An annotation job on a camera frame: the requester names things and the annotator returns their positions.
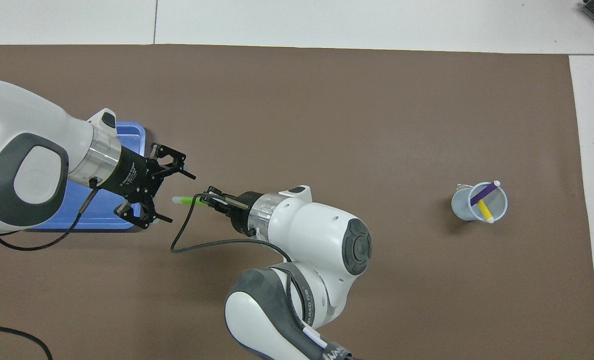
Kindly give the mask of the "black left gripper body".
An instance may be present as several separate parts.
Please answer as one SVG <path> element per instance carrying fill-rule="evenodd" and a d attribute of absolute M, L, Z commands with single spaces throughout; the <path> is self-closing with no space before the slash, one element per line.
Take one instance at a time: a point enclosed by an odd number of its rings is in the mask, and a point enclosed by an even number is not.
<path fill-rule="evenodd" d="M 122 196 L 129 203 L 145 203 L 144 196 L 154 196 L 162 184 L 161 178 L 152 178 L 154 161 L 122 149 L 114 171 L 99 187 Z"/>

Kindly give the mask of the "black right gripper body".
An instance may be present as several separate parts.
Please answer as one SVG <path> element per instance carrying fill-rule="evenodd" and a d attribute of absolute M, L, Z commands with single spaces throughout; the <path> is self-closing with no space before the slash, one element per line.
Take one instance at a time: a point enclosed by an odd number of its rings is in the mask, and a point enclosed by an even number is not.
<path fill-rule="evenodd" d="M 224 196 L 227 199 L 233 199 L 239 203 L 247 205 L 247 209 L 242 209 L 239 207 L 235 207 L 235 205 L 230 205 L 229 210 L 227 212 L 227 216 L 230 218 L 231 225 L 233 226 L 233 228 L 240 234 L 246 236 L 256 235 L 256 230 L 249 227 L 248 219 L 251 212 L 251 208 L 257 201 L 257 193 L 242 193 L 236 197 L 232 194 L 224 194 Z"/>

